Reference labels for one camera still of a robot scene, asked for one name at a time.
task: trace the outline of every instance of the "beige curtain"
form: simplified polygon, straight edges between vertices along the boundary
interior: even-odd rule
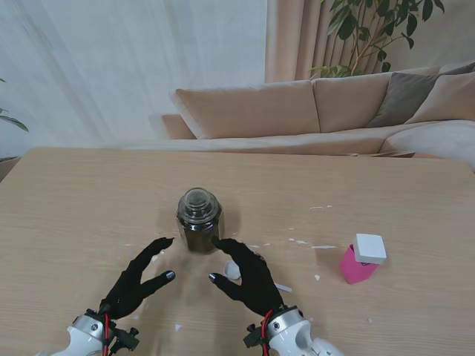
[[[331,0],[267,0],[266,82],[308,79],[311,67],[350,63],[353,38],[342,41],[338,31],[327,36],[332,4]],[[366,17],[367,26],[370,17]],[[381,63],[376,55],[367,56],[358,68],[375,73]]]

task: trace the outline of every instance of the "robotic hand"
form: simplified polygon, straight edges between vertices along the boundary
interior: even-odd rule
[[[151,258],[170,247],[172,243],[173,239],[162,237],[140,252],[121,273],[107,297],[101,301],[99,312],[88,309],[84,315],[75,319],[72,326],[68,327],[71,338],[68,348],[53,356],[87,356],[101,350],[103,355],[107,355],[108,347],[114,338],[116,341],[111,347],[110,355],[122,348],[134,350],[139,343],[135,335],[139,332],[135,328],[131,328],[129,332],[118,329],[112,320],[131,314],[145,298],[174,280],[175,273],[166,271],[140,284],[142,273]]]
[[[312,340],[310,322],[296,306],[284,304],[262,256],[233,239],[214,239],[213,243],[239,266],[242,283],[239,286],[218,273],[211,273],[209,279],[228,297],[264,317],[258,328],[249,326],[250,334],[244,338],[248,348],[262,345],[264,355],[269,354],[270,346],[280,356],[344,356],[328,341]]]

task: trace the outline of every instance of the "sofa cushion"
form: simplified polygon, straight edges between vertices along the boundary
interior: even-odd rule
[[[162,115],[168,137],[171,139],[196,139],[188,125],[183,121],[183,117],[178,113],[167,113]]]
[[[259,154],[375,154],[389,136],[410,128],[427,125],[399,125],[390,128],[360,128],[335,133],[308,133],[248,139],[190,139],[138,142],[110,146],[121,149],[161,151],[217,151]]]
[[[243,88],[177,89],[171,99],[198,139],[320,131],[308,80]]]
[[[425,102],[406,123],[446,119],[475,121],[475,72],[438,78]]]
[[[474,67],[475,63],[472,63],[434,76],[393,73],[387,86],[386,97],[376,117],[366,127],[380,128],[406,122],[426,100],[440,76],[470,73]]]
[[[415,151],[463,159],[475,170],[475,122],[430,123],[399,132],[386,140],[380,152]]]
[[[440,68],[440,73],[448,72],[450,70],[454,70],[457,68],[464,67],[466,65],[469,65],[471,63],[474,63],[475,59],[472,59],[470,61],[464,61],[464,62],[459,62],[459,63],[449,63],[448,65],[444,65],[442,68]]]
[[[439,67],[404,71],[431,75]],[[314,79],[313,95],[317,105],[321,132],[363,128],[376,115],[386,95],[391,73]]]

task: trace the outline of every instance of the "dark jar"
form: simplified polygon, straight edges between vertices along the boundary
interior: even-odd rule
[[[223,208],[206,189],[190,189],[178,202],[177,224],[188,250],[209,254],[215,249],[212,238],[224,234]]]

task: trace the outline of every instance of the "wooden table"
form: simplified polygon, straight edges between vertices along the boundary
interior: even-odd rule
[[[130,259],[179,236],[177,203],[194,186],[215,193],[226,236],[259,245],[292,288],[286,303],[347,356],[475,355],[475,179],[462,162],[52,148],[0,185],[1,353],[65,348],[66,327]],[[389,258],[351,286],[338,262],[356,233],[382,235]],[[133,355],[261,354],[242,341],[261,319],[208,280],[228,259],[176,239],[148,267],[144,278],[177,279],[119,322],[140,330]]]

